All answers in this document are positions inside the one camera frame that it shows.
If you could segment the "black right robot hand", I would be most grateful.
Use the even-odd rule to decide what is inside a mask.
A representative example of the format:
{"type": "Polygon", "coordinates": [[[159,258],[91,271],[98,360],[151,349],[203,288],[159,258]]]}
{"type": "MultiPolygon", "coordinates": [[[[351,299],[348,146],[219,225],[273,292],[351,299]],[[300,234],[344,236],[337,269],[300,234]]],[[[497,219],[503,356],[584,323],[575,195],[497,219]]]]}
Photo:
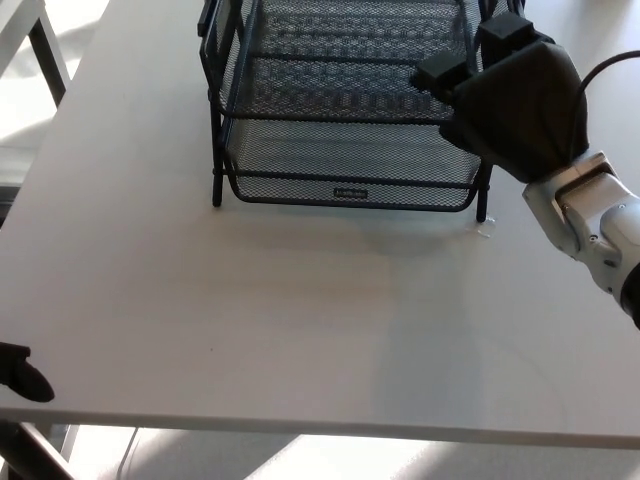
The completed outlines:
{"type": "Polygon", "coordinates": [[[566,50],[512,12],[481,23],[476,39],[481,71],[445,51],[420,61],[410,77],[413,87],[452,108],[440,135],[525,184],[584,154],[586,95],[566,50]]]}

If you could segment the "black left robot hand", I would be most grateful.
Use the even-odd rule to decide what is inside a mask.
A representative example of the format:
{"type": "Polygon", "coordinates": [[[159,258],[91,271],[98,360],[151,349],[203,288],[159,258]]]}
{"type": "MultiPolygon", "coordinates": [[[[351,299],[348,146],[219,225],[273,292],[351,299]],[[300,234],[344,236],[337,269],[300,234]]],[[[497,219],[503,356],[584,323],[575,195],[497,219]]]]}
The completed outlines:
{"type": "Polygon", "coordinates": [[[30,401],[47,403],[55,398],[47,378],[30,362],[27,346],[1,343],[1,384],[30,401]]]}

